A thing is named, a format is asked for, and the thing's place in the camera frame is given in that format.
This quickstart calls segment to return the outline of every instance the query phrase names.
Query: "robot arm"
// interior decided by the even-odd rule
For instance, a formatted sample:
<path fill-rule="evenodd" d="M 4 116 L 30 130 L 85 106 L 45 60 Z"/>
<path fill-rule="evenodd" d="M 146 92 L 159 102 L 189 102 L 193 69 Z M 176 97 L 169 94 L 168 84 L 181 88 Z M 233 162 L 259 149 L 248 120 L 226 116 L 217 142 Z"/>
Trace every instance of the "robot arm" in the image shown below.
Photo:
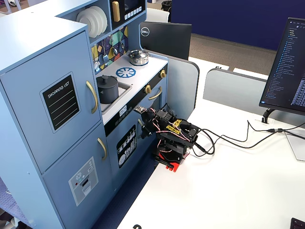
<path fill-rule="evenodd" d="M 155 160 L 175 172 L 186 150 L 194 146 L 200 128 L 163 109 L 155 111 L 138 106 L 134 111 L 140 113 L 144 121 L 141 137 L 146 138 L 156 133 L 159 143 Z"/>

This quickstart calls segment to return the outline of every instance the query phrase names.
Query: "monitor stand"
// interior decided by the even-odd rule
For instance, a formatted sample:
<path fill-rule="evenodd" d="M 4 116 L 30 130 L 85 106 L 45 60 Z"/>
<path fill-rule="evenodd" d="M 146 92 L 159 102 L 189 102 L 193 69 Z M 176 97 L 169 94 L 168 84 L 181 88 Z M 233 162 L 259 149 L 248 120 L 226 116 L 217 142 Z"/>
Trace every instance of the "monitor stand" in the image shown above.
<path fill-rule="evenodd" d="M 290 132 L 305 137 L 305 130 L 291 130 Z M 305 140 L 287 133 L 286 136 L 296 159 L 305 161 Z"/>

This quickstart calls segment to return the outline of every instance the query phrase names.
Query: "dell logo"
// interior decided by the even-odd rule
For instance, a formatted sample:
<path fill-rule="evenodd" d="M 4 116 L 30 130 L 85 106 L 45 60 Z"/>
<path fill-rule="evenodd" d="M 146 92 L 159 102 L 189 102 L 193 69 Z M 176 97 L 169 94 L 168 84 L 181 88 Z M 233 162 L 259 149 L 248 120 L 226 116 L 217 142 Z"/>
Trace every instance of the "dell logo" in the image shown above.
<path fill-rule="evenodd" d="M 148 29 L 147 27 L 143 27 L 143 28 L 141 29 L 141 35 L 142 35 L 143 37 L 147 37 L 147 36 L 149 35 L 149 29 Z"/>

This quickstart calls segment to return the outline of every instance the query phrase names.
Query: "black pot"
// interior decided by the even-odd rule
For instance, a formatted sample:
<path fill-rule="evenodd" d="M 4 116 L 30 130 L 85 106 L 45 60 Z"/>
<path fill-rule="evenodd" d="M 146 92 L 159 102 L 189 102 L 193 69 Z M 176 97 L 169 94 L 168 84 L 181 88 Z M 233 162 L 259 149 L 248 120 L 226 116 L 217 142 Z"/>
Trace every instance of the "black pot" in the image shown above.
<path fill-rule="evenodd" d="M 119 84 L 115 77 L 103 75 L 97 77 L 96 82 L 102 104 L 112 104 L 119 97 Z"/>

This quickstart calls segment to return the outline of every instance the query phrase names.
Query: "gray cubicle divider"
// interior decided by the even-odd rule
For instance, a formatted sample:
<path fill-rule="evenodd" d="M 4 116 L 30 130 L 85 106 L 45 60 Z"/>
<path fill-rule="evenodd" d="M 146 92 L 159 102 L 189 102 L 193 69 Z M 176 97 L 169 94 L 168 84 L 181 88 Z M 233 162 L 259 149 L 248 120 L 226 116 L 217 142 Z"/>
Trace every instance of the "gray cubicle divider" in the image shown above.
<path fill-rule="evenodd" d="M 188 119 L 195 109 L 199 82 L 197 64 L 147 50 L 151 56 L 168 60 L 167 104 L 178 118 Z"/>
<path fill-rule="evenodd" d="M 215 68 L 210 70 L 206 76 L 203 98 L 263 115 L 266 108 L 259 107 L 259 102 L 265 84 L 264 79 Z M 300 125 L 305 122 L 305 116 L 282 111 L 274 111 L 270 118 L 292 125 Z"/>

